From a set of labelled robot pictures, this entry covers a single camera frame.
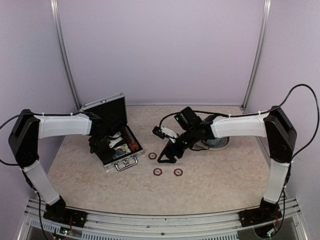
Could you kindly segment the single red chip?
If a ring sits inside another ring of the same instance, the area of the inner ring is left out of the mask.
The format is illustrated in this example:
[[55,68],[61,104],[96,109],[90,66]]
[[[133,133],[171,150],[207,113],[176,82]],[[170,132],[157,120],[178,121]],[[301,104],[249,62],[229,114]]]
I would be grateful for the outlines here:
[[173,174],[176,176],[176,177],[181,177],[183,175],[183,170],[180,169],[180,168],[176,168],[174,171],[173,171]]

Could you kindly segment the blue playing card deck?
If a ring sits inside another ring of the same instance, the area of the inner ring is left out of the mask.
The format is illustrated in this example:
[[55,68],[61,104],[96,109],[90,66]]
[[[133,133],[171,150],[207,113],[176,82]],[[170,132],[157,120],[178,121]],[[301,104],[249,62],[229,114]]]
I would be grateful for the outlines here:
[[114,148],[114,150],[115,150],[115,154],[112,156],[113,159],[117,159],[117,158],[120,158],[121,156],[131,153],[130,148],[126,144],[118,146]]

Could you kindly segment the aluminium poker case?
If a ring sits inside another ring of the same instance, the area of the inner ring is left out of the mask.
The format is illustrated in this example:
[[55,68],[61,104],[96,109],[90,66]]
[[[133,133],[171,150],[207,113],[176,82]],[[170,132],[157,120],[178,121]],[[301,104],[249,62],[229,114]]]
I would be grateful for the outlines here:
[[125,94],[120,92],[81,106],[83,112],[91,112],[108,121],[107,151],[98,153],[106,171],[123,172],[138,164],[138,157],[145,151],[128,124]]

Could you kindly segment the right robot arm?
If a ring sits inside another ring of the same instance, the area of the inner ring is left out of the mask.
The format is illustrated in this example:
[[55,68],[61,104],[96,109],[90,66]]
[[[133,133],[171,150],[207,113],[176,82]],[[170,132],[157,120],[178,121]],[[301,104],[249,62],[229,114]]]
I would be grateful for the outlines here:
[[273,106],[264,112],[242,115],[208,112],[205,119],[201,119],[198,114],[198,110],[189,106],[172,114],[184,130],[180,135],[161,124],[153,128],[154,135],[168,139],[157,162],[174,164],[183,157],[185,150],[192,150],[199,142],[208,150],[210,147],[207,140],[246,136],[266,138],[270,154],[270,173],[255,216],[260,222],[268,221],[277,210],[289,177],[297,139],[297,131],[292,123],[279,106]]

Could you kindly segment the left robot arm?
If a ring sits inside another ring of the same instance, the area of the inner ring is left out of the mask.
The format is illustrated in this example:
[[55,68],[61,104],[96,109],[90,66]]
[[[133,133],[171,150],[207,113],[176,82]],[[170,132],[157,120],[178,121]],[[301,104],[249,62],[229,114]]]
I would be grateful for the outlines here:
[[17,165],[26,179],[46,203],[46,211],[63,223],[70,218],[66,202],[55,190],[40,163],[39,140],[62,136],[88,136],[89,151],[101,160],[115,154],[110,147],[110,138],[124,126],[115,114],[107,118],[92,112],[79,111],[69,114],[35,113],[23,109],[14,117],[16,122],[8,143]]

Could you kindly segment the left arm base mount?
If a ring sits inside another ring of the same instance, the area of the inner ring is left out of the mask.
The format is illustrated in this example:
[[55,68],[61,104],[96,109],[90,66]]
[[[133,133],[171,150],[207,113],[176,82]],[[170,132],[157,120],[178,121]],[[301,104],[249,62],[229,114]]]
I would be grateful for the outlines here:
[[55,223],[68,225],[70,227],[84,228],[88,213],[81,210],[65,208],[62,212],[54,213],[46,209],[43,217]]

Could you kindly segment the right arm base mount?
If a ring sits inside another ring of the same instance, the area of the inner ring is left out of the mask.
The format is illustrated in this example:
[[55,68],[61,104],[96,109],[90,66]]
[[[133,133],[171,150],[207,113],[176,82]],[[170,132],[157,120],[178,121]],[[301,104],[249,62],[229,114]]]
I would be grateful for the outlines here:
[[252,209],[245,209],[238,213],[241,226],[249,227],[270,221],[280,219],[283,215],[280,207],[257,207]]

